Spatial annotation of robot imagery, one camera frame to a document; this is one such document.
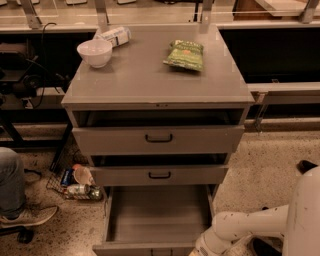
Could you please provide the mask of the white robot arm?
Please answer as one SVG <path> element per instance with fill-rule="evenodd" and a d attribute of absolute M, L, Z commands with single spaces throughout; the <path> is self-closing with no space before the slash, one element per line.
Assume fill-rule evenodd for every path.
<path fill-rule="evenodd" d="M 248 236 L 281 239 L 282 256 L 320 256 L 320 167 L 299 177 L 288 205 L 215 215 L 189 256 L 222 256 Z"/>

